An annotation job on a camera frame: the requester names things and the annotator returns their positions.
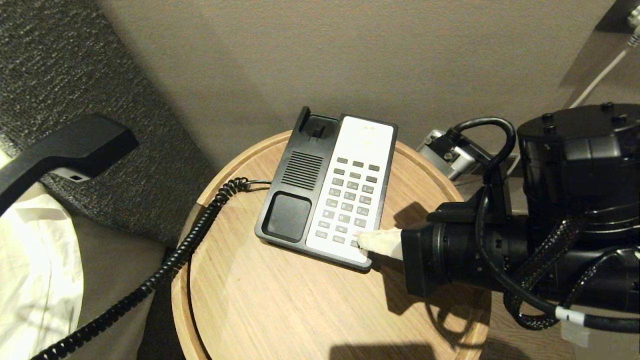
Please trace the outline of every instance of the beige wall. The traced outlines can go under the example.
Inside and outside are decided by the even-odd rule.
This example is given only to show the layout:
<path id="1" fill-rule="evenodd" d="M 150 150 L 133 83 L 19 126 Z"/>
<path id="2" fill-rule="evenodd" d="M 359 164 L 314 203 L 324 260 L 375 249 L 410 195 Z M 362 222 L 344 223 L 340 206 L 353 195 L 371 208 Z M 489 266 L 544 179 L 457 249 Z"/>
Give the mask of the beige wall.
<path id="1" fill-rule="evenodd" d="M 516 124 L 565 106 L 626 35 L 592 33 L 612 0 L 100 0 L 120 36 L 219 168 L 290 129 L 303 105 L 434 127 Z M 640 51 L 588 102 L 640 102 Z M 472 133 L 496 151 L 498 131 Z"/>

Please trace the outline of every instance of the white fingertip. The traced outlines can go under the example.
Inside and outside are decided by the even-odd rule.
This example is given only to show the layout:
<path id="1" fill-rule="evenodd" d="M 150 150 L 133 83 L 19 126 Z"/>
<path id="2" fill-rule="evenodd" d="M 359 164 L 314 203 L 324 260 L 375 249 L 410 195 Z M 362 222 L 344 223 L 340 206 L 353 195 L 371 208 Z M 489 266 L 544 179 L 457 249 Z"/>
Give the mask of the white fingertip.
<path id="1" fill-rule="evenodd" d="M 402 260 L 401 231 L 393 228 L 362 233 L 358 235 L 358 244 L 365 250 Z"/>

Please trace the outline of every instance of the keypad button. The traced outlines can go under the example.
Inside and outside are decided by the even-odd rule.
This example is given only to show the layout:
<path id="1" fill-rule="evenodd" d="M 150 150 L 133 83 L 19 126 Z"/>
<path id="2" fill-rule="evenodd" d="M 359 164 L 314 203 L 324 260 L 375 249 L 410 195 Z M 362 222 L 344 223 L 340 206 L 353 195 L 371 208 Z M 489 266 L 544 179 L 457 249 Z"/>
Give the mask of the keypad button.
<path id="1" fill-rule="evenodd" d="M 359 206 L 358 209 L 356 209 L 356 212 L 358 213 L 358 215 L 367 216 L 369 214 L 369 209 Z"/>
<path id="2" fill-rule="evenodd" d="M 361 202 L 362 204 L 371 205 L 371 198 L 370 198 L 370 197 L 368 197 L 368 196 L 361 195 L 361 196 L 360 196 L 360 202 Z"/>
<path id="3" fill-rule="evenodd" d="M 345 215 L 345 214 L 340 214 L 338 215 L 338 221 L 339 222 L 345 222 L 345 223 L 349 223 L 349 221 L 351 221 L 351 216 L 349 215 Z"/>
<path id="4" fill-rule="evenodd" d="M 353 225 L 359 226 L 359 227 L 365 227 L 367 226 L 367 221 L 363 220 L 361 218 L 357 218 L 353 221 Z"/>

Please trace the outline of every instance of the white keypad panel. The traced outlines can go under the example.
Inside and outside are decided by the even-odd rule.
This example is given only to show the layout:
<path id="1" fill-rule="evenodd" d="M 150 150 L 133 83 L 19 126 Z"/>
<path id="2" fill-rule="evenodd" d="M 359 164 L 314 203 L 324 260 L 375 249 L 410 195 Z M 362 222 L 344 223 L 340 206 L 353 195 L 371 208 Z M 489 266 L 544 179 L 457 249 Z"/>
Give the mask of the white keypad panel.
<path id="1" fill-rule="evenodd" d="M 394 128 L 355 117 L 344 117 L 307 246 L 365 263 L 367 251 L 358 247 L 356 231 L 374 228 L 382 212 L 382 186 Z"/>

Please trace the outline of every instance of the wooden tabletop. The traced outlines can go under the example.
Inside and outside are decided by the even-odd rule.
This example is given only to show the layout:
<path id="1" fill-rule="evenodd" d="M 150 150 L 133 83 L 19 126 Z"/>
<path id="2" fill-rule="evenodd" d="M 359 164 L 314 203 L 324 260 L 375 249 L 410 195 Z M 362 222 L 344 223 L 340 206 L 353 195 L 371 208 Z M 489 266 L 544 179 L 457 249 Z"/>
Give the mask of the wooden tabletop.
<path id="1" fill-rule="evenodd" d="M 187 231 L 233 177 L 271 179 L 290 132 L 240 154 L 205 189 Z M 172 284 L 173 317 L 187 359 L 477 359 L 491 294 L 459 285 L 425 300 L 406 293 L 402 264 L 374 256 L 368 274 L 260 241 L 253 227 L 267 191 L 239 193 L 220 212 L 191 264 Z M 397 143 L 381 228 L 420 222 L 445 201 L 451 182 Z M 198 339 L 193 320 L 201 338 Z"/>

